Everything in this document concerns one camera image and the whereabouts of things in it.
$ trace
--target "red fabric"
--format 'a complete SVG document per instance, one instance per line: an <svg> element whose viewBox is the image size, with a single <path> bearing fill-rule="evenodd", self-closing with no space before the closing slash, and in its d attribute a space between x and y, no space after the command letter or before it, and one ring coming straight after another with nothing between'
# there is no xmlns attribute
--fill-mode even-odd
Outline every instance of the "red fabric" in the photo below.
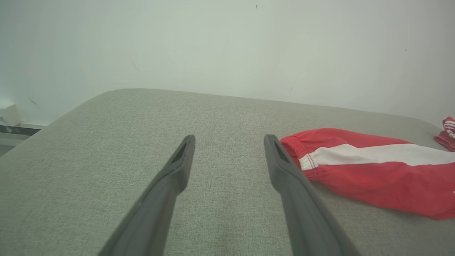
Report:
<svg viewBox="0 0 455 256"><path fill-rule="evenodd" d="M281 143L298 167L299 159L320 147L350 144L356 148L366 148L410 144L400 139L331 128L297 133L281 139ZM311 166L315 167L303 171L303 174L339 195L438 220L455 217L455 163L409 166L402 162L386 162Z"/></svg>
<svg viewBox="0 0 455 256"><path fill-rule="evenodd" d="M443 145L449 151L455 152L455 139L450 137L450 133L455 134L455 125L451 125L450 122L455 123L455 120L451 117L448 117L442 121L442 125L444 126L444 131L439 133L439 136L436 136L434 140Z"/></svg>

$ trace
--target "power outlet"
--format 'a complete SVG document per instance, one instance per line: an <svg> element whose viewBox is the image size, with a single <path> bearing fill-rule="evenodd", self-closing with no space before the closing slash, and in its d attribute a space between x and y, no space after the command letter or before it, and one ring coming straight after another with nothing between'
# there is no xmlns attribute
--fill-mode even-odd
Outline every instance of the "power outlet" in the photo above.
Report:
<svg viewBox="0 0 455 256"><path fill-rule="evenodd" d="M15 126L20 124L23 119L16 105L13 104L6 108L0 108L0 121L3 121L7 126Z"/></svg>

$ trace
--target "gray mattress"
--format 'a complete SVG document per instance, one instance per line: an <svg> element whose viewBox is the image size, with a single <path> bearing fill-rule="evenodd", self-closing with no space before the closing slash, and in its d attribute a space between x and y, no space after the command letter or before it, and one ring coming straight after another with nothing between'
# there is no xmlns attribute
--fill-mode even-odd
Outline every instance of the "gray mattress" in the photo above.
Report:
<svg viewBox="0 0 455 256"><path fill-rule="evenodd" d="M196 152L165 253L291 254L263 137L341 128L443 149L440 129L400 116L153 89L106 92L0 158L0 255L96 254L188 134ZM364 255L455 255L437 221L314 183Z"/></svg>

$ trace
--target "folded cloth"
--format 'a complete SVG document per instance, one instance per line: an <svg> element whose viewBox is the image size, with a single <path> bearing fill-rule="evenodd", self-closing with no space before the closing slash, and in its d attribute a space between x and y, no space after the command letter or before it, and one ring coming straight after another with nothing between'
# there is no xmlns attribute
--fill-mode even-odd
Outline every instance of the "folded cloth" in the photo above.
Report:
<svg viewBox="0 0 455 256"><path fill-rule="evenodd" d="M448 117L442 121L442 125L444 131L439 133L439 136L434 137L434 140L448 150L455 152L455 120Z"/></svg>
<svg viewBox="0 0 455 256"><path fill-rule="evenodd" d="M378 207L455 217L455 153L324 128L280 140L308 179Z"/></svg>

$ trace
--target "wall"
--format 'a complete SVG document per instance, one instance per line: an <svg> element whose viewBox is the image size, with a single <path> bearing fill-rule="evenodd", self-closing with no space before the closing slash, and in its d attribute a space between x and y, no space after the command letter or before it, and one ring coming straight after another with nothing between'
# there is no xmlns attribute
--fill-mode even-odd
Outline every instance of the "wall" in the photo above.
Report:
<svg viewBox="0 0 455 256"><path fill-rule="evenodd" d="M455 115L451 0L4 0L0 93L49 124L119 88Z"/></svg>

